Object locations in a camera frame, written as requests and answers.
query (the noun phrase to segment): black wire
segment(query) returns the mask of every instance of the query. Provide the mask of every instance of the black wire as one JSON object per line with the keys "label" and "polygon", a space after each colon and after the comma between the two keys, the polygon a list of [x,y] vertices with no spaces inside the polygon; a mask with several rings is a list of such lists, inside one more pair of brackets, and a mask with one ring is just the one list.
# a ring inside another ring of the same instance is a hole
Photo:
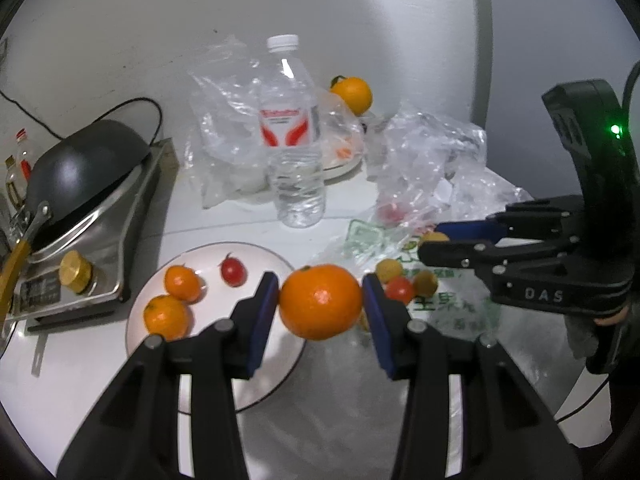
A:
{"label": "black wire", "polygon": [[629,77],[626,78],[625,89],[622,93],[622,111],[625,114],[626,127],[629,125],[629,110],[631,110],[631,95],[634,92],[634,87],[636,86],[636,82],[640,77],[640,61],[636,62],[636,64],[631,69],[629,73]]}
{"label": "black wire", "polygon": [[156,127],[156,130],[155,130],[153,136],[151,137],[151,141],[149,142],[149,145],[151,146],[154,142],[156,142],[156,138],[158,137],[158,133],[160,132],[160,128],[162,128],[162,121],[164,120],[164,114],[162,113],[162,107],[160,106],[158,101],[152,99],[151,97],[134,97],[133,99],[128,99],[127,101],[124,101],[124,102],[120,103],[119,105],[115,105],[110,110],[107,110],[100,117],[95,119],[94,123],[97,123],[98,121],[100,121],[103,118],[105,118],[107,115],[113,113],[116,110],[119,110],[122,107],[125,107],[126,105],[130,105],[131,103],[137,103],[137,102],[151,103],[153,106],[156,107],[156,110],[158,110],[158,126]]}
{"label": "black wire", "polygon": [[18,108],[20,108],[20,111],[25,114],[28,118],[30,118],[32,121],[38,123],[40,126],[42,126],[45,130],[47,130],[52,136],[54,136],[57,140],[62,140],[64,137],[60,137],[56,132],[54,132],[51,128],[49,128],[49,125],[47,123],[45,123],[44,121],[41,121],[39,118],[37,118],[36,116],[34,116],[33,114],[31,114],[24,106],[22,106],[18,101],[16,101],[15,99],[11,99],[7,94],[5,94],[2,90],[0,90],[0,95],[7,101],[9,101],[10,103],[16,105]]}
{"label": "black wire", "polygon": [[[59,136],[56,132],[54,132],[47,123],[45,123],[44,121],[41,121],[39,118],[35,117],[33,114],[31,114],[24,106],[22,106],[18,101],[16,101],[15,99],[11,99],[7,94],[5,94],[2,90],[0,90],[0,96],[2,96],[5,100],[9,101],[10,103],[16,105],[18,108],[20,108],[20,111],[25,114],[28,118],[30,118],[31,120],[35,121],[36,123],[38,123],[40,126],[42,126],[49,134],[51,134],[53,137],[55,137],[57,140],[63,140],[65,137],[61,137]],[[158,138],[158,133],[160,132],[160,128],[162,127],[162,121],[164,120],[164,114],[162,113],[162,107],[160,106],[160,104],[158,103],[158,101],[155,101],[154,99],[152,99],[151,97],[134,97],[133,99],[129,99],[127,101],[124,101],[118,105],[115,105],[113,108],[111,108],[110,110],[106,111],[105,113],[103,113],[100,117],[98,117],[97,119],[95,119],[93,123],[97,123],[97,121],[100,121],[101,119],[105,118],[107,115],[113,113],[116,110],[119,110],[120,108],[129,105],[131,103],[136,103],[136,102],[146,102],[146,103],[151,103],[153,106],[156,107],[156,110],[158,110],[158,126],[156,127],[156,130],[153,134],[153,136],[151,137],[151,141],[149,142],[149,145],[152,145],[154,142],[156,142],[156,138]]]}
{"label": "black wire", "polygon": [[609,383],[609,377],[607,377],[606,379],[604,379],[604,381],[602,381],[602,384],[596,388],[596,391],[594,391],[594,392],[591,394],[591,397],[589,397],[587,400],[585,400],[585,401],[580,405],[580,407],[579,407],[579,408],[576,408],[576,409],[575,409],[575,410],[573,410],[571,413],[567,413],[566,415],[561,416],[558,420],[556,420],[556,422],[557,422],[558,424],[560,424],[561,422],[566,421],[568,418],[571,418],[572,416],[577,415],[578,413],[580,413],[584,408],[586,408],[586,407],[590,404],[590,402],[591,402],[593,399],[595,399],[595,398],[598,396],[598,394],[602,391],[602,389],[603,389],[605,386],[607,386],[607,384],[608,384],[608,383]]}

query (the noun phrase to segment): stove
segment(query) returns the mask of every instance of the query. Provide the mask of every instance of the stove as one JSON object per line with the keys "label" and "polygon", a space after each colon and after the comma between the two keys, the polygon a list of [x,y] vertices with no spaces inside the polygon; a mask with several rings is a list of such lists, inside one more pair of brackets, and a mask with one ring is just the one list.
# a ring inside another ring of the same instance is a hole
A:
{"label": "stove", "polygon": [[[15,287],[7,325],[27,319],[27,332],[38,332],[108,316],[129,299],[134,251],[158,184],[161,160],[172,149],[170,139],[152,146],[129,174],[63,222],[38,233]],[[77,251],[74,256],[91,269],[79,294],[60,282],[62,259],[71,251]]]}

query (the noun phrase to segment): metal bolt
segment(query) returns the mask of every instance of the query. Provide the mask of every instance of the metal bolt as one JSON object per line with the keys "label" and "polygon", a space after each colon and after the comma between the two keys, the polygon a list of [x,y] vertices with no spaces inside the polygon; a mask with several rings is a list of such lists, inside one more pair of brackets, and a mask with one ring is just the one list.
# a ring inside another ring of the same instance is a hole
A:
{"label": "metal bolt", "polygon": [[213,328],[215,328],[218,332],[231,332],[235,326],[236,324],[233,322],[233,320],[229,319],[228,317],[219,319],[213,324]]}
{"label": "metal bolt", "polygon": [[409,329],[409,332],[414,334],[421,334],[427,330],[427,324],[421,319],[412,319],[406,324],[406,327]]}
{"label": "metal bolt", "polygon": [[480,335],[480,344],[485,348],[493,348],[498,344],[498,340],[494,336],[485,333]]}
{"label": "metal bolt", "polygon": [[158,348],[162,344],[162,336],[158,334],[152,334],[145,339],[145,346],[150,350]]}

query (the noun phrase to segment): stove knob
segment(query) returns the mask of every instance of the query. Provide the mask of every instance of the stove knob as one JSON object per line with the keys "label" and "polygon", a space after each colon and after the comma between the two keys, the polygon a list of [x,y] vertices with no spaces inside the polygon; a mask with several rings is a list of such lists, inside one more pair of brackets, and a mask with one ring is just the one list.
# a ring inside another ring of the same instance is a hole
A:
{"label": "stove knob", "polygon": [[78,251],[69,251],[60,262],[60,283],[80,294],[91,281],[92,265]]}

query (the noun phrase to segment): black wok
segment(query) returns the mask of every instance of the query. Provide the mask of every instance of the black wok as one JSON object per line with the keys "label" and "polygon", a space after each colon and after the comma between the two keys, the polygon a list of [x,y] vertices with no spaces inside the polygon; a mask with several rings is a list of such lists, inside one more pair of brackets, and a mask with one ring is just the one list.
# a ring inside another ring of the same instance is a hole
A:
{"label": "black wok", "polygon": [[0,274],[0,326],[38,231],[58,224],[91,202],[148,153],[146,142],[131,128],[101,120],[61,140],[38,159],[24,201],[32,220]]}

